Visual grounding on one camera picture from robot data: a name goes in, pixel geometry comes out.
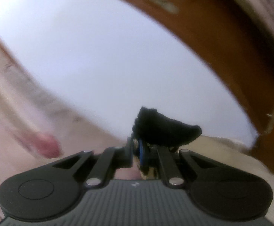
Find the brown wooden door frame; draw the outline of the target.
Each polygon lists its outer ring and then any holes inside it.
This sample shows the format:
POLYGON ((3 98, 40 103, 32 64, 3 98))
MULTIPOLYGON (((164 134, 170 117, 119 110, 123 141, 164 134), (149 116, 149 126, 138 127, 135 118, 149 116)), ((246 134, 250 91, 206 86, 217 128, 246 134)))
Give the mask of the brown wooden door frame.
POLYGON ((124 1, 216 72, 258 130, 251 154, 274 172, 274 0, 124 1))

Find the black white knitted garment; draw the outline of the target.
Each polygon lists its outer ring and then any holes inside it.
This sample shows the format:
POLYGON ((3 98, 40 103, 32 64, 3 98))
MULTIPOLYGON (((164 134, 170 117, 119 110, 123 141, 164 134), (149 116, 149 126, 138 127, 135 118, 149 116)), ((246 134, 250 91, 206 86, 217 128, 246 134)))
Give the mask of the black white knitted garment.
POLYGON ((136 140, 144 144, 167 147, 176 152, 202 134, 198 125, 189 125, 159 113, 157 109, 141 107, 132 127, 136 140))

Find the pink leaf-print curtain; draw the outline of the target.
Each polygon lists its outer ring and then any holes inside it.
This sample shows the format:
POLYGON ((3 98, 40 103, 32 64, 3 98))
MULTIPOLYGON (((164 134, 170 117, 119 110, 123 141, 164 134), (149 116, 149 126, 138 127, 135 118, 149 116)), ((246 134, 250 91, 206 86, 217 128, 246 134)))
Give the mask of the pink leaf-print curtain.
POLYGON ((99 153, 124 142, 40 87, 0 42, 0 185, 82 150, 99 153))

